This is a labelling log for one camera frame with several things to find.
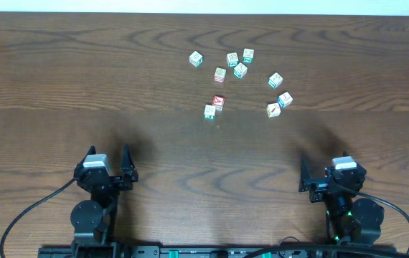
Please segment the wooden block red drawing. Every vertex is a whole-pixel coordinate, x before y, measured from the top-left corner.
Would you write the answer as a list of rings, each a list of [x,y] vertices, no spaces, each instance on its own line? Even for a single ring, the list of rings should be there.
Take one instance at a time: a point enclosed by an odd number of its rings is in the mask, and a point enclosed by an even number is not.
[[[277,117],[281,114],[281,106],[277,102],[271,103],[267,105],[266,111],[268,117],[270,118]]]

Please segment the wooden block blue H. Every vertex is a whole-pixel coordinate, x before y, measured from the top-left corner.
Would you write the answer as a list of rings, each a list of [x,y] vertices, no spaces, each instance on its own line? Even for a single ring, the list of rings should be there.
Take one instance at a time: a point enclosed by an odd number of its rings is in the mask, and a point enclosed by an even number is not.
[[[281,108],[285,108],[293,102],[293,98],[289,92],[284,92],[278,96],[277,102]]]

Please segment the wooden block green bottom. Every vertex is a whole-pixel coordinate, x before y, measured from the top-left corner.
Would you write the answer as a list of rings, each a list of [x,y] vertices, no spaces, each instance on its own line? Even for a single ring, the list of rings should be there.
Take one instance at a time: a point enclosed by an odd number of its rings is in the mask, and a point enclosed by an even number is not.
[[[216,107],[214,105],[205,105],[204,118],[214,120],[216,114]]]

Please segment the red letter A block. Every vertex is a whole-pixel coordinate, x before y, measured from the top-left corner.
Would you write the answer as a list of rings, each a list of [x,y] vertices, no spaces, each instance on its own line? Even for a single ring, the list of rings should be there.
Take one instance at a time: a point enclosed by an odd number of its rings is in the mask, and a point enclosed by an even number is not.
[[[215,107],[216,111],[222,111],[225,104],[225,97],[215,95],[212,101],[212,105]]]

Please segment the wooden block red bottom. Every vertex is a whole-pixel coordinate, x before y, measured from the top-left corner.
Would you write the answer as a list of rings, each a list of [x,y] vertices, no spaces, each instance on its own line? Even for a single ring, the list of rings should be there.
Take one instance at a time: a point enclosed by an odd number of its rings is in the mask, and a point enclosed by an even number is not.
[[[214,74],[214,81],[223,83],[225,81],[227,70],[217,67]]]

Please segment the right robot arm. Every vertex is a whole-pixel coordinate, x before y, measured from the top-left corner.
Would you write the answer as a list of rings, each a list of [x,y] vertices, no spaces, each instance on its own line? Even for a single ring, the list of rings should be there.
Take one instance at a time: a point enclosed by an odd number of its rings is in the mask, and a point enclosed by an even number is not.
[[[338,244],[371,247],[381,235],[383,207],[372,199],[353,199],[363,187],[366,174],[346,152],[332,159],[321,178],[314,178],[307,158],[301,158],[298,190],[309,192],[310,202],[325,204],[328,229]]]

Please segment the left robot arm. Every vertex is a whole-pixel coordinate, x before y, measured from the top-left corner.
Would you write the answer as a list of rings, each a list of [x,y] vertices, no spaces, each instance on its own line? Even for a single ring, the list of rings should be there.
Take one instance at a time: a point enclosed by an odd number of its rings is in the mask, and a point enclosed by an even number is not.
[[[138,180],[129,145],[124,145],[121,176],[110,175],[106,154],[91,147],[74,170],[77,185],[90,194],[90,199],[75,205],[70,215],[74,227],[71,244],[73,257],[130,257],[131,248],[114,235],[118,197],[130,191]]]

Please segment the wooden block green X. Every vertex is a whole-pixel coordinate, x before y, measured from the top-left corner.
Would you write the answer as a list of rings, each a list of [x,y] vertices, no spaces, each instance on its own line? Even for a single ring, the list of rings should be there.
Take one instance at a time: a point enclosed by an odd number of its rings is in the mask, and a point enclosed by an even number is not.
[[[233,70],[234,76],[238,79],[242,79],[248,72],[248,68],[243,63],[238,63]]]

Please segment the wooden block green number two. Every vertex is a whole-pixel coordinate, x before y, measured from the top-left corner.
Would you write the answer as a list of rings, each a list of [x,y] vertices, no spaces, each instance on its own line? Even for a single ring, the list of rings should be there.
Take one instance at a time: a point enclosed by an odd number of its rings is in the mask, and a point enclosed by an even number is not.
[[[243,50],[243,62],[252,63],[254,59],[254,50],[245,48]]]

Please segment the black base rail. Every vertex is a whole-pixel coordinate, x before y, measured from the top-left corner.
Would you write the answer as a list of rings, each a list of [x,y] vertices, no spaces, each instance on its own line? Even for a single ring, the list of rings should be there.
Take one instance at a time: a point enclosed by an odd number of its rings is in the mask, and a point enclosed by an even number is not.
[[[74,257],[108,257],[108,258],[244,258],[256,248],[250,247],[42,247],[38,258],[74,258]],[[261,254],[260,258],[325,258],[325,257],[358,257],[362,254],[325,251],[277,251]]]

